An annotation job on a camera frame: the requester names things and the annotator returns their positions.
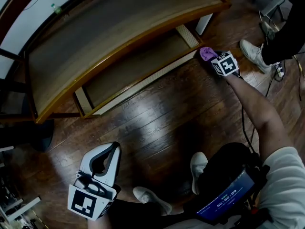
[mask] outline white t-shirt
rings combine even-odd
[[[294,147],[283,147],[264,162],[270,167],[267,183],[261,191],[258,208],[268,208],[274,220],[265,221],[259,229],[305,228],[305,167]],[[227,224],[211,226],[196,219],[186,220],[166,229],[229,229],[240,216]]]

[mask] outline timer display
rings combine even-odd
[[[230,186],[211,203],[197,212],[207,220],[216,220],[238,202],[254,185],[254,181],[244,170]]]

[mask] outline person's arm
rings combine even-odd
[[[108,215],[105,214],[96,221],[88,220],[88,229],[112,229]]]
[[[259,91],[233,74],[225,79],[258,132],[260,156],[263,161],[277,149],[293,146],[276,109]]]

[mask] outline person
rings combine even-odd
[[[269,38],[261,47],[252,45],[245,39],[239,43],[245,57],[263,72],[270,72],[272,66],[280,61],[291,59],[302,48],[305,42],[303,24],[299,21],[303,14],[303,0],[294,0],[285,25],[279,32],[275,32],[270,25],[263,22],[263,31]]]
[[[305,227],[305,167],[287,135],[275,108],[256,89],[231,74],[225,80],[232,87],[259,135],[260,158],[270,167],[267,183],[261,190],[258,208],[267,208],[273,222],[265,221],[262,229],[303,229]],[[191,159],[192,191],[199,194],[198,179],[208,160],[202,152]],[[172,206],[144,187],[133,189],[141,203],[115,200],[107,213],[96,221],[88,221],[88,229],[168,228],[168,229],[226,229],[237,218],[225,225],[212,226],[185,213],[169,215]]]

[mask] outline shirt sleeve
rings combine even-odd
[[[271,154],[264,165],[270,171],[259,208],[267,208],[274,221],[266,221],[261,228],[304,229],[305,167],[297,150],[283,147]]]

